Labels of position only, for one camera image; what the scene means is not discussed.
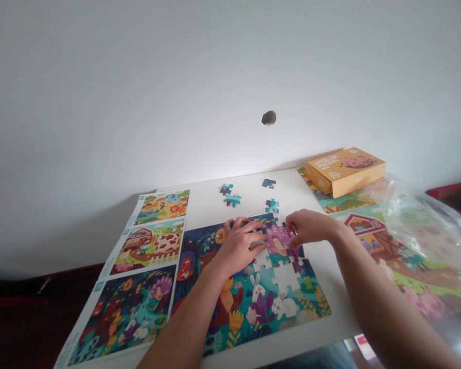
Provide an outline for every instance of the person's left hand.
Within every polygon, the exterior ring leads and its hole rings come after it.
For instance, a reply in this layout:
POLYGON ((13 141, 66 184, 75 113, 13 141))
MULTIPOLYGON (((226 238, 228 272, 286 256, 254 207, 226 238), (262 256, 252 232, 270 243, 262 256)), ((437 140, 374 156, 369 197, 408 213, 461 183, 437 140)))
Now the person's left hand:
POLYGON ((266 244, 263 243, 256 245, 250 250, 249 247, 253 242, 259 240, 266 241, 268 239, 268 237, 261 232, 249 233, 255 229, 266 228, 263 223, 239 217, 236 219, 231 229, 230 224, 233 221, 233 219, 229 219, 225 223, 225 241, 212 260, 214 267, 219 269, 224 274, 225 278, 244 269, 254 258, 256 258, 256 255, 266 248, 266 244))

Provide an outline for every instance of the white table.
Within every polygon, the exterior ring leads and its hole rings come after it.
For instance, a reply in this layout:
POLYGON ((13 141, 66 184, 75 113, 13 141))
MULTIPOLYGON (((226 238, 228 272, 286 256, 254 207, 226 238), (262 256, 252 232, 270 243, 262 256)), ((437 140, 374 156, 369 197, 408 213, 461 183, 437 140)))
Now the white table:
MULTIPOLYGON (((287 214, 302 208, 323 212, 310 189, 293 168, 160 188, 157 191, 186 188, 191 189, 186 230, 223 223, 238 216, 264 214, 265 202, 272 198, 280 202, 280 213, 275 214, 279 222, 285 221, 287 214), (266 178, 277 181, 274 189, 261 186, 266 178), (238 193, 242 196, 241 204, 235 208, 227 207, 223 202, 224 196, 218 189, 223 183, 233 184, 233 194, 238 193)), ((331 315, 207 356, 202 361, 202 368, 252 369, 341 341, 361 332, 331 245, 328 242, 307 244, 304 252, 326 295, 331 315)), ((146 348, 131 351, 110 360, 87 362, 81 367, 127 369, 135 367, 145 352, 146 348)))

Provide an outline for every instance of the purple peacock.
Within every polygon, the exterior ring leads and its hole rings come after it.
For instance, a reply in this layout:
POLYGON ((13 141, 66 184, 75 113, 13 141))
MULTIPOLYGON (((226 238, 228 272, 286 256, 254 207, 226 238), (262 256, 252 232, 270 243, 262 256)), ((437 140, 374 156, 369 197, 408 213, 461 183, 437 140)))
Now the purple peacock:
POLYGON ((154 313, 162 313, 165 311, 171 298, 171 289, 173 287, 173 279, 169 276, 163 276, 157 279, 150 291, 150 298, 159 301, 154 309, 154 313))
POLYGON ((292 237, 285 230, 285 226, 272 224, 266 228, 268 236, 268 251, 270 254, 287 256, 287 248, 292 237))

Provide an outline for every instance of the clear plastic wrap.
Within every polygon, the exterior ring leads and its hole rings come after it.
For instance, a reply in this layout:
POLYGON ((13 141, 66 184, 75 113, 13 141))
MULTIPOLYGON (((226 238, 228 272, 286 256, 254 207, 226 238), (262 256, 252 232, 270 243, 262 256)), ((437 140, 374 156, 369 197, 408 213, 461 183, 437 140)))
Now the clear plastic wrap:
POLYGON ((394 176, 362 189, 382 204, 388 231, 425 259, 461 272, 461 214, 394 176))

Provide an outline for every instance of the hand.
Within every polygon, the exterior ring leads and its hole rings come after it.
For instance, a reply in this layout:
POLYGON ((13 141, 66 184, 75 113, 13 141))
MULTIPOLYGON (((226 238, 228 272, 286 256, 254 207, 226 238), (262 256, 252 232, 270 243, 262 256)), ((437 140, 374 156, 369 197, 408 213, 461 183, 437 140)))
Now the hand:
POLYGON ((266 244, 258 244, 252 250, 249 249, 253 242, 268 238, 261 232, 249 233, 254 229, 263 229, 266 226, 260 222, 250 221, 248 218, 239 217, 231 229, 233 219, 229 219, 225 225, 225 241, 217 255, 212 260, 215 268, 220 270, 225 278, 244 269, 252 262, 256 255, 266 248, 266 244))
POLYGON ((285 219, 287 232, 296 236, 290 241, 288 247, 296 249, 303 243, 332 241, 335 235, 344 230, 346 226, 327 215, 302 209, 287 216, 285 219))

